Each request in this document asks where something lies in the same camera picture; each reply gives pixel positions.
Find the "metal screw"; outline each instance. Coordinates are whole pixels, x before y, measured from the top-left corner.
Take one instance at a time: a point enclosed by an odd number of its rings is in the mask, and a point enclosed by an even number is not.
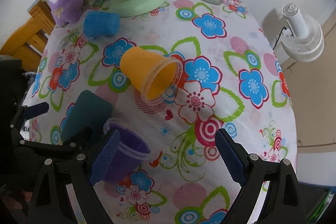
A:
[[[77,156],[77,160],[84,160],[85,159],[85,155],[84,154],[79,154]]]
[[[44,164],[45,164],[45,165],[49,165],[49,164],[51,164],[52,162],[53,162],[52,159],[46,159],[46,160],[44,161]]]
[[[283,159],[283,163],[285,165],[291,165],[291,162],[289,161],[289,159]]]
[[[259,156],[257,154],[251,154],[250,155],[250,159],[251,160],[258,160],[259,159]]]

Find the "tablecloth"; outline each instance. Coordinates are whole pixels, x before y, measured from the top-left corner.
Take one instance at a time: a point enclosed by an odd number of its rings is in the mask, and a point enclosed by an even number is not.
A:
[[[93,9],[106,10],[104,5],[98,1]],[[120,71],[120,58],[130,47],[183,63],[179,88],[165,102],[145,104]],[[31,121],[30,139],[61,145],[83,90],[110,102],[112,116],[136,128],[152,149],[150,160],[117,185],[95,185],[116,224],[220,223],[240,186],[215,147],[219,128],[248,153],[275,162],[286,157],[296,166],[295,119],[284,74],[240,0],[220,6],[167,0],[145,15],[122,18],[116,36],[94,41],[82,36],[78,23],[56,28],[25,100],[50,104],[47,114]],[[250,222],[257,219],[266,191],[264,183]],[[78,221],[85,223],[71,185],[69,192]]]

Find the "stuffed animal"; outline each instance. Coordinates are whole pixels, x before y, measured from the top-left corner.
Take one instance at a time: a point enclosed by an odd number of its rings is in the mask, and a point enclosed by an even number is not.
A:
[[[83,0],[48,0],[56,25],[77,22],[82,15]]]

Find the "orange cup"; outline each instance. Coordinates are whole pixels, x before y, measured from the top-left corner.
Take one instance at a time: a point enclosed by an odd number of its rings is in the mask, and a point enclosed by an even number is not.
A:
[[[183,66],[176,58],[132,47],[122,56],[120,70],[140,91],[148,105],[157,105],[171,97],[172,90],[176,90]]]

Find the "chair backrest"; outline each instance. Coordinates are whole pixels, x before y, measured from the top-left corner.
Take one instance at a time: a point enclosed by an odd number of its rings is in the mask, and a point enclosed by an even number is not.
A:
[[[25,25],[17,29],[5,42],[0,50],[0,55],[10,55],[22,60],[22,68],[26,71],[36,71],[41,56],[31,47],[43,53],[48,38],[55,27],[55,21],[49,7],[39,1],[29,10],[32,18]]]

